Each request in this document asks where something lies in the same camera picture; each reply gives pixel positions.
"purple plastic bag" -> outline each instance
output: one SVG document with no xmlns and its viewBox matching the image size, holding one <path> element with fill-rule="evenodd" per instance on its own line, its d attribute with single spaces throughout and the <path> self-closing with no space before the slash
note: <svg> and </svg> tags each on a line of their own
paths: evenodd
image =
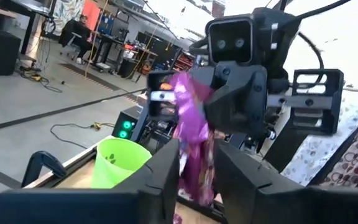
<svg viewBox="0 0 358 224">
<path fill-rule="evenodd" d="M 194 81 L 187 73 L 172 77 L 178 126 L 174 137 L 181 142 L 180 160 L 185 160 L 181 183 L 191 199 L 200 205 L 213 202 L 213 130 L 205 119 L 202 102 L 212 94 L 210 87 Z"/>
</svg>

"green led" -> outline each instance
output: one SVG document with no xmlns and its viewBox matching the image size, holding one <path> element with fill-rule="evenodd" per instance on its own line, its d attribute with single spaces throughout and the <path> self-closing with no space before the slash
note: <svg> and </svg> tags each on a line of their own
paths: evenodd
<svg viewBox="0 0 358 224">
<path fill-rule="evenodd" d="M 118 136 L 119 136 L 120 138 L 126 138 L 126 137 L 128 137 L 128 133 L 127 133 L 126 131 L 120 131 L 120 132 L 118 133 Z"/>
<path fill-rule="evenodd" d="M 125 122 L 123 122 L 122 127 L 124 129 L 128 130 L 132 127 L 132 123 L 130 121 L 125 121 Z"/>
</svg>

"green plastic bin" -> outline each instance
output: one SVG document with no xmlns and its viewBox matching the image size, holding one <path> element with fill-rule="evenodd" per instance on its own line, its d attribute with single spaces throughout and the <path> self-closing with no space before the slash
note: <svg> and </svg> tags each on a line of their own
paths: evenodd
<svg viewBox="0 0 358 224">
<path fill-rule="evenodd" d="M 142 167 L 152 155 L 143 146 L 126 139 L 106 139 L 97 146 L 92 188 L 110 189 Z"/>
</svg>

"gray floor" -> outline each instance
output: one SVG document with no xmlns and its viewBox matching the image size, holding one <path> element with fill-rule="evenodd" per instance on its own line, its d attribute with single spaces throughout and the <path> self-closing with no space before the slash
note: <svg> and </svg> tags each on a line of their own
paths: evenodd
<svg viewBox="0 0 358 224">
<path fill-rule="evenodd" d="M 23 30 L 13 29 L 18 37 Z M 21 78 L 18 74 L 0 77 L 0 123 L 25 118 L 36 114 L 55 111 L 90 101 L 120 95 L 145 87 L 142 78 L 139 83 L 123 80 L 107 73 L 98 73 L 89 69 L 95 76 L 120 88 L 112 91 L 91 80 L 61 66 L 61 63 L 73 63 L 68 57 L 59 55 L 60 46 L 55 42 L 38 41 L 33 38 L 29 45 L 29 56 L 40 60 L 42 76 L 50 80 L 50 86 L 61 89 L 63 93 L 54 93 L 40 83 Z M 83 149 L 61 142 L 50 134 L 53 124 L 76 123 L 89 126 L 92 123 L 114 123 L 121 110 L 134 106 L 135 103 L 125 97 L 115 98 L 95 105 L 87 106 L 46 118 L 36 119 L 8 128 L 0 129 L 0 172 L 21 181 L 27 162 L 32 153 L 48 151 L 64 162 Z M 59 137 L 86 147 L 94 144 L 108 134 L 111 128 L 100 131 L 72 127 L 57 127 L 54 131 Z M 0 191 L 7 189 L 0 184 Z"/>
</svg>

